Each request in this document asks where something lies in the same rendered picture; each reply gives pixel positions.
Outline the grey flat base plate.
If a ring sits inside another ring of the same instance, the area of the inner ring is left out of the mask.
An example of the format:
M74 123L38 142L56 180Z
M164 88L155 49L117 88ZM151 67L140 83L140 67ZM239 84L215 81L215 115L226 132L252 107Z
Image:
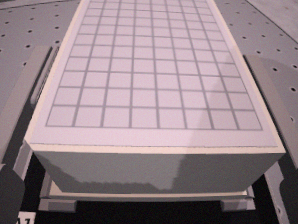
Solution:
M56 0L0 8L0 113L36 45L61 45L81 0ZM242 55L258 55L298 129L298 41L249 0L214 0ZM31 147L23 141L13 171L23 176ZM279 184L278 161L269 168L271 189L289 224Z

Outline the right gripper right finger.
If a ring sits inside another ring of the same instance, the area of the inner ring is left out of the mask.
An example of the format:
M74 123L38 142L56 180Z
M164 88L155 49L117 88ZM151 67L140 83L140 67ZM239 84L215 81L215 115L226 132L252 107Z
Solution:
M279 184L283 205L290 224L298 224L298 131L287 112L285 104L275 89L269 73L263 67L258 55L242 55L243 60L254 77L254 83L261 93L263 103L281 139L285 155L278 160L283 180ZM286 177L286 179L285 179Z

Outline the white deep-well plate block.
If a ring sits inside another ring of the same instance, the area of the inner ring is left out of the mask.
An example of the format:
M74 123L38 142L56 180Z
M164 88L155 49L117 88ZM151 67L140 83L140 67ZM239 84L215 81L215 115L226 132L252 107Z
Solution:
M53 200L242 200L286 153L214 0L81 0L24 139Z

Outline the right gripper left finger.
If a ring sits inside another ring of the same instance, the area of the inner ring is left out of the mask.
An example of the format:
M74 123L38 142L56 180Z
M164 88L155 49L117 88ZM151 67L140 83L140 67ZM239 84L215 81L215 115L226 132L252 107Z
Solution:
M25 184L13 167L59 45L36 45L0 113L0 224L16 224Z

